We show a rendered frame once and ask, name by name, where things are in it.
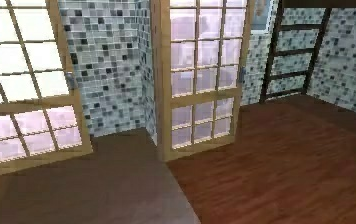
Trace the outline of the dark wooden ladder shelf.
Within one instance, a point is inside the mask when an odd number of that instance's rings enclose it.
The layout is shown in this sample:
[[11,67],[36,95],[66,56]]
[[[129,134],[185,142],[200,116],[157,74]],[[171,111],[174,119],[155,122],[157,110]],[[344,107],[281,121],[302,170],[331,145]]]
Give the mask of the dark wooden ladder shelf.
[[[286,8],[324,8],[324,14],[320,24],[292,24],[283,25],[283,14]],[[260,94],[260,103],[264,103],[268,98],[284,96],[292,93],[300,93],[305,95],[310,84],[312,72],[314,70],[317,57],[322,45],[323,37],[326,33],[328,20],[330,19],[333,8],[356,8],[356,0],[279,0],[276,19],[274,22],[269,54],[267,58],[262,89]],[[294,49],[281,51],[277,49],[279,33],[281,31],[291,30],[318,30],[315,44],[312,48]],[[279,75],[272,74],[272,67],[275,57],[285,57],[299,54],[311,54],[310,62],[307,70],[298,72],[288,72]],[[280,92],[268,93],[268,87],[271,81],[289,77],[305,76],[303,86]]]

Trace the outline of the wooden glass-pane room door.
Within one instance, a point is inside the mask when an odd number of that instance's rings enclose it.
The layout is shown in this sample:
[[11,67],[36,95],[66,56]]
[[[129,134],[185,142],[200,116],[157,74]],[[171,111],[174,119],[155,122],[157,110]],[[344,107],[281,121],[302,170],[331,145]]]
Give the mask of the wooden glass-pane room door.
[[93,152],[58,0],[0,0],[0,175]]
[[152,0],[162,161],[235,141],[255,0]]

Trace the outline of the white framed wall mirror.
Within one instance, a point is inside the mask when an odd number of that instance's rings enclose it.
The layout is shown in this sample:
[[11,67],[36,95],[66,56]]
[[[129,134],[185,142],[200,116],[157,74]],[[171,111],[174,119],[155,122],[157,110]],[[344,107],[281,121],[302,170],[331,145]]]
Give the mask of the white framed wall mirror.
[[251,31],[253,34],[265,34],[269,30],[271,12],[274,0],[255,0],[253,22]]

